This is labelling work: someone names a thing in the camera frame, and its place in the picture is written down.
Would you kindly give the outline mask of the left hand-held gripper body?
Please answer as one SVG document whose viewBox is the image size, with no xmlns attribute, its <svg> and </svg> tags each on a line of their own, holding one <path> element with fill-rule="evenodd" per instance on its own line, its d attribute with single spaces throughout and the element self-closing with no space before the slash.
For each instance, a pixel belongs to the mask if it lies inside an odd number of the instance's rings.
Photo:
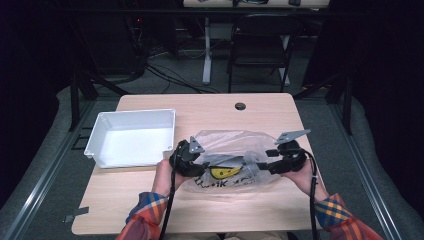
<svg viewBox="0 0 424 240">
<path fill-rule="evenodd" d="M 197 177 L 205 172 L 201 164 L 195 161 L 204 152 L 204 148 L 191 136 L 189 140 L 182 140 L 170 157 L 172 168 L 184 177 Z"/>
</svg>

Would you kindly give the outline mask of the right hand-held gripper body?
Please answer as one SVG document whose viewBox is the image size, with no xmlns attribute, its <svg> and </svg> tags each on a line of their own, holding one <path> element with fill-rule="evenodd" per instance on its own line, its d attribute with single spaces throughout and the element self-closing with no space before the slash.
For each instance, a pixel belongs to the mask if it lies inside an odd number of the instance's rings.
<svg viewBox="0 0 424 240">
<path fill-rule="evenodd" d="M 282 159 L 276 162 L 276 173 L 297 172 L 303 168 L 306 161 L 306 151 L 300 147 L 296 139 L 310 132 L 310 129 L 283 132 L 277 138 L 275 145 Z"/>
</svg>

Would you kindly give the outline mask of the clear smiley plastic bag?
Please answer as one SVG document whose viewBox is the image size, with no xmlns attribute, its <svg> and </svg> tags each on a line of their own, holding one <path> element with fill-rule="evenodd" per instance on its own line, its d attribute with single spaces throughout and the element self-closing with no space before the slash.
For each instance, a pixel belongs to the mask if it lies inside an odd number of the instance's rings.
<svg viewBox="0 0 424 240">
<path fill-rule="evenodd" d="M 202 176 L 183 184 L 183 189 L 202 194 L 231 194 L 254 192 L 279 178 L 259 164 L 277 160 L 268 157 L 267 150 L 275 147 L 275 138 L 263 133 L 245 130 L 202 130 L 196 136 L 205 149 L 195 164 L 208 163 Z"/>
</svg>

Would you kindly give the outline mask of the person's left hand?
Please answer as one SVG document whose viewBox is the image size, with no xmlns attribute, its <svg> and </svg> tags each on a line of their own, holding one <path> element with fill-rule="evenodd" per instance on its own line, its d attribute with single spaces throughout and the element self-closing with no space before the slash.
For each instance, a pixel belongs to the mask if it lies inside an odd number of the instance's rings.
<svg viewBox="0 0 424 240">
<path fill-rule="evenodd" d="M 166 159 L 161 160 L 157 164 L 155 178 L 151 189 L 152 192 L 162 195 L 164 197 L 168 197 L 170 195 L 172 186 L 172 170 L 172 166 Z"/>
</svg>

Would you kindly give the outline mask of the white plastic tray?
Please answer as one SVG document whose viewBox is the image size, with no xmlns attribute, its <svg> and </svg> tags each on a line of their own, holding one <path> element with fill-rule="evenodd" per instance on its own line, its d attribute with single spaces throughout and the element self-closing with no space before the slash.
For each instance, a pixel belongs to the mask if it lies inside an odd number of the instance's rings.
<svg viewBox="0 0 424 240">
<path fill-rule="evenodd" d="M 175 109 L 100 112 L 84 150 L 100 168 L 154 166 L 174 149 Z"/>
</svg>

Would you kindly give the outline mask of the black metal stand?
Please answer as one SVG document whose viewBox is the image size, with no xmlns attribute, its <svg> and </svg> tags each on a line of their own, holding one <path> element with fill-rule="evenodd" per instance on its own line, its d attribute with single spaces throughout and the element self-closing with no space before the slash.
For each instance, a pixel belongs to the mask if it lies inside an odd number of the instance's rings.
<svg viewBox="0 0 424 240">
<path fill-rule="evenodd" d="M 98 98 L 98 92 L 94 88 L 94 84 L 100 84 L 120 96 L 129 94 L 128 91 L 88 70 L 75 70 L 70 80 L 72 113 L 70 131 L 73 131 L 80 121 L 79 93 L 82 93 L 84 97 L 90 101 L 94 101 Z"/>
<path fill-rule="evenodd" d="M 352 109 L 352 88 L 353 79 L 348 73 L 337 73 L 311 87 L 302 90 L 293 96 L 294 99 L 303 99 L 306 96 L 318 91 L 325 85 L 330 86 L 330 90 L 325 96 L 328 104 L 337 104 L 341 97 L 343 97 L 343 111 L 342 111 L 342 125 L 348 135 L 352 134 L 351 130 L 351 109 Z"/>
</svg>

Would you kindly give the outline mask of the black folding chair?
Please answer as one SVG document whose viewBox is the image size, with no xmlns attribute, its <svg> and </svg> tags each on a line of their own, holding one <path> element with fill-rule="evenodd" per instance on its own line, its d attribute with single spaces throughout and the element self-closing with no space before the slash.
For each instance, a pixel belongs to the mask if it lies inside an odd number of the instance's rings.
<svg viewBox="0 0 424 240">
<path fill-rule="evenodd" d="M 231 30 L 227 65 L 228 92 L 232 92 L 233 68 L 272 68 L 284 70 L 280 91 L 284 91 L 295 39 L 303 30 L 294 16 L 248 14 L 240 17 Z"/>
</svg>

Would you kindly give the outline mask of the white desk leg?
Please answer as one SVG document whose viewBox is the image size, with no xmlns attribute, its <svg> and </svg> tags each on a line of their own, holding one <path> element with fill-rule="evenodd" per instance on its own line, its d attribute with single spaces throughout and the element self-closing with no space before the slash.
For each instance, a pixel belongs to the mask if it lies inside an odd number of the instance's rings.
<svg viewBox="0 0 424 240">
<path fill-rule="evenodd" d="M 203 78 L 202 83 L 209 85 L 211 83 L 211 44 L 210 44 L 210 22 L 209 19 L 205 19 L 204 24 L 204 39 L 205 39 L 205 59 L 203 67 Z"/>
</svg>

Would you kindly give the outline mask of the grey floor tape strip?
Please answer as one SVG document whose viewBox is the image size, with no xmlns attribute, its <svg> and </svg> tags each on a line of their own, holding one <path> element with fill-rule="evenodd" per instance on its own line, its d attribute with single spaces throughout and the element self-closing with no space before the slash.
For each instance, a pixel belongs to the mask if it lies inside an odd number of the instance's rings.
<svg viewBox="0 0 424 240">
<path fill-rule="evenodd" d="M 89 207 L 82 207 L 75 209 L 72 214 L 65 215 L 63 218 L 64 223 L 72 222 L 77 216 L 87 214 L 89 212 Z"/>
</svg>

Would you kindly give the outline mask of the aluminium floor rail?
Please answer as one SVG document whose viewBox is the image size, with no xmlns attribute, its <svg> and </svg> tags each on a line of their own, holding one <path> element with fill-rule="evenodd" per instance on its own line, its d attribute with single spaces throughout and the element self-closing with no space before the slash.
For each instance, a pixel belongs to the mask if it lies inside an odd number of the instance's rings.
<svg viewBox="0 0 424 240">
<path fill-rule="evenodd" d="M 70 131 L 70 108 L 62 105 L 29 169 L 0 210 L 0 240 L 80 240 L 64 223 L 80 205 L 94 161 L 84 156 L 97 113 L 112 104 L 86 102 Z"/>
<path fill-rule="evenodd" d="M 354 137 L 347 133 L 347 130 L 343 125 L 341 110 L 333 104 L 329 105 L 329 109 L 336 121 L 343 139 L 347 143 L 349 150 L 353 155 L 353 164 L 355 166 L 356 172 L 375 212 L 375 215 L 378 218 L 384 235 L 386 236 L 387 240 L 403 240 L 401 233 L 389 212 L 388 206 L 382 198 L 382 195 L 377 188 L 377 185 L 371 172 L 369 171 L 362 153 L 360 152 L 360 149 L 354 140 Z"/>
</svg>

